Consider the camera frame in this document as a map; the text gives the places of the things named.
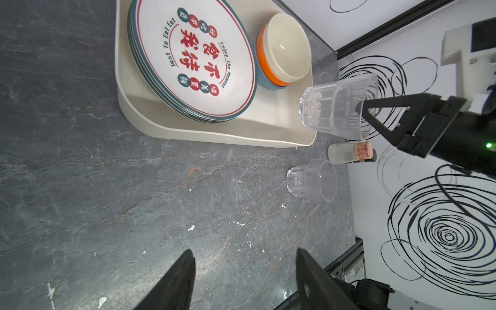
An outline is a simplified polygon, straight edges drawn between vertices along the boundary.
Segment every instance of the red chinese characters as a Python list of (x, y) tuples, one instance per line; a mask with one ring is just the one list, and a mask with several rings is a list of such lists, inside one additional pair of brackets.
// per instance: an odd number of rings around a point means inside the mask
[(212, 37), (212, 38), (217, 38), (217, 29), (215, 29), (214, 26), (208, 26), (208, 34)]
[(186, 56), (187, 58), (179, 59), (179, 61), (182, 64), (184, 64), (186, 66), (186, 68), (188, 68), (188, 69), (191, 68), (191, 71), (193, 71), (193, 70), (198, 71), (200, 66), (198, 65), (197, 62), (194, 61), (194, 60), (198, 60), (198, 57), (196, 57), (196, 55), (193, 53), (188, 53), (187, 50), (185, 50), (182, 54), (184, 56)]
[(219, 94), (219, 88), (215, 84), (210, 84), (210, 94), (212, 96), (217, 96)]
[(203, 53), (207, 55), (212, 55), (213, 59), (216, 59), (219, 57), (219, 50), (215, 46), (215, 44), (212, 42), (210, 45), (208, 44), (203, 44)]
[(198, 49), (198, 39), (196, 38), (196, 35), (192, 32), (189, 34), (187, 33), (187, 30), (181, 29), (181, 33), (184, 35), (184, 37), (181, 39), (181, 44), (186, 45), (186, 47), (193, 47), (195, 50)]
[(192, 88), (192, 90), (198, 90), (200, 89), (200, 81), (196, 77), (192, 77), (189, 79), (189, 86)]
[(200, 22), (198, 21), (198, 18), (196, 18), (196, 16), (194, 16), (193, 14), (189, 15), (189, 24), (194, 28), (198, 28), (200, 26)]
[(204, 67), (205, 67), (205, 70), (212, 72), (210, 74), (210, 76), (215, 75), (216, 78), (220, 78), (219, 69), (217, 68), (217, 65), (215, 65), (215, 67), (214, 67), (214, 65), (211, 62), (209, 62), (208, 64), (209, 65), (206, 65)]

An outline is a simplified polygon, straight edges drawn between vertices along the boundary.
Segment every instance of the wall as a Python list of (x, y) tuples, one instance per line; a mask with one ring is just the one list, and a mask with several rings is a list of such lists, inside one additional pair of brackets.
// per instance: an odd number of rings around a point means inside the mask
[(282, 0), (337, 50), (422, 0)]
[[(341, 59), (340, 77), (367, 67), (382, 78), (382, 97), (427, 91), (446, 99), (455, 94), (455, 67), (439, 65), (444, 32), (494, 16), (494, 0), (456, 1)], [(377, 117), (394, 127), (401, 112), (384, 109)], [(496, 309), (496, 183), (441, 170), (440, 181), (471, 217), (435, 184), (444, 161), (408, 156), (374, 131), (370, 141), (378, 161), (349, 165), (367, 277), (441, 309)]]

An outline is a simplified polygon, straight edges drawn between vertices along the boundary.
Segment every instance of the black cable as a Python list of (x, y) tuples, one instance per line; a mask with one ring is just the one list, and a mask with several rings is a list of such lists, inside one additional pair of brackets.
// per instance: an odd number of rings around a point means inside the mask
[(451, 197), (450, 194), (448, 194), (448, 192), (446, 191), (446, 189), (444, 188), (444, 186), (441, 184), (441, 182), (439, 181), (439, 177), (438, 177), (438, 174), (439, 174), (439, 170), (441, 170), (442, 168), (444, 167), (450, 167), (450, 168), (454, 168), (454, 165), (452, 164), (444, 164), (444, 165), (441, 165), (439, 168), (437, 168), (437, 170), (435, 171), (434, 173), (434, 179), (435, 179), (435, 182), (437, 183), (437, 186), (439, 186), (439, 188), (441, 189), (441, 191), (443, 192), (443, 194), (448, 198), (449, 201), (451, 201), (454, 205), (456, 205), (460, 210), (463, 211), (463, 213), (465, 213), (467, 216), (473, 218), (474, 220), (476, 220), (477, 222), (481, 223), (484, 227), (491, 227), (491, 228), (496, 228), (495, 225), (489, 225), (487, 223), (484, 223), (483, 221), (481, 221), (480, 219), (478, 219), (477, 217), (475, 217), (472, 213), (470, 213), (464, 206), (461, 205), (461, 203), (459, 203), (458, 201), (456, 201), (455, 199), (453, 199), (453, 197)]

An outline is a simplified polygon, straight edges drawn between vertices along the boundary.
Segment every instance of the white bowl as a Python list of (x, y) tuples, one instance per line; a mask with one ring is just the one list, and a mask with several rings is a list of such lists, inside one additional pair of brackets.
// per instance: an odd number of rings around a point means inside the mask
[(303, 78), (311, 67), (310, 43), (296, 19), (274, 15), (263, 31), (262, 47), (274, 74), (283, 82)]

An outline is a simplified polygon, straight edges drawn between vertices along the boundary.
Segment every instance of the blue bowl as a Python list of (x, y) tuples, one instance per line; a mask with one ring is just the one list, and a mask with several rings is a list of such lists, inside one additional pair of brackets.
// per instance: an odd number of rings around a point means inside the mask
[(268, 78), (267, 76), (265, 76), (265, 73), (263, 73), (262, 71), (262, 68), (260, 68), (260, 64), (258, 63), (258, 56), (256, 55), (256, 38), (255, 38), (255, 42), (252, 42), (252, 50), (253, 50), (253, 58), (255, 60), (255, 69), (257, 71), (257, 77), (258, 77), (258, 84), (260, 86), (262, 86), (263, 88), (265, 89), (268, 89), (268, 90), (279, 90), (279, 89), (283, 89), (283, 88), (286, 88), (286, 86), (277, 86), (275, 85), (274, 83), (272, 83)]

